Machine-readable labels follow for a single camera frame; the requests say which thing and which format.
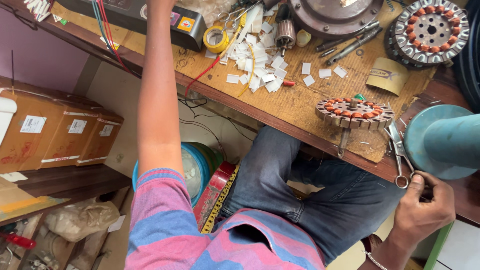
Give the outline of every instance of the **screwdriver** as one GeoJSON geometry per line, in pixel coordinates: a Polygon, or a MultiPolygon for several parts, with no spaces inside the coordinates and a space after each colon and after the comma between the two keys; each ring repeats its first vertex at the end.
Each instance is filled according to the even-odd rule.
{"type": "Polygon", "coordinates": [[[36,246],[36,242],[34,240],[25,238],[23,236],[16,235],[14,233],[12,233],[12,234],[0,233],[0,236],[5,238],[5,240],[7,240],[7,242],[10,242],[12,244],[21,246],[25,249],[32,249],[36,246]]]}

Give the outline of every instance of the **black device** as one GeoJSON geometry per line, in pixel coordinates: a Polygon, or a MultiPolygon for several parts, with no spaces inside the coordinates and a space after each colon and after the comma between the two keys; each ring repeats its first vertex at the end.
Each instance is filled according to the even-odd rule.
{"type": "MultiPolygon", "coordinates": [[[[95,13],[91,0],[57,0],[63,7],[92,18],[95,13]]],[[[147,33],[147,5],[145,0],[105,0],[108,22],[134,32],[147,33]]],[[[200,52],[207,26],[197,12],[174,6],[170,14],[172,44],[200,52]]]]}

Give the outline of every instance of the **white plastic container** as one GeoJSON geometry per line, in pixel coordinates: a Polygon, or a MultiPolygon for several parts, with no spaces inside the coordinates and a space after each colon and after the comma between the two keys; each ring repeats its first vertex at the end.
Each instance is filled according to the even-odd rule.
{"type": "Polygon", "coordinates": [[[5,137],[13,114],[17,112],[17,103],[15,101],[0,97],[0,145],[5,137]]]}

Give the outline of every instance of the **silver bracelet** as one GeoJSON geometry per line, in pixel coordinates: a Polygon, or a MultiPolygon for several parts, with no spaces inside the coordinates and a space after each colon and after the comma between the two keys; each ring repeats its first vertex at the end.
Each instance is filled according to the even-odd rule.
{"type": "Polygon", "coordinates": [[[365,250],[362,250],[363,253],[367,254],[368,258],[372,260],[372,262],[378,266],[382,270],[387,270],[387,268],[383,267],[381,264],[379,264],[373,257],[371,252],[366,252],[365,250]]]}

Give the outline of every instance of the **purple wall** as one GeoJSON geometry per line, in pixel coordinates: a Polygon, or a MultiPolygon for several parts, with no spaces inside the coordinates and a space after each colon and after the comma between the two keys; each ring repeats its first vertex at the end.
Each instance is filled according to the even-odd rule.
{"type": "Polygon", "coordinates": [[[33,31],[10,12],[0,9],[0,75],[72,93],[88,53],[41,30],[33,31]]]}

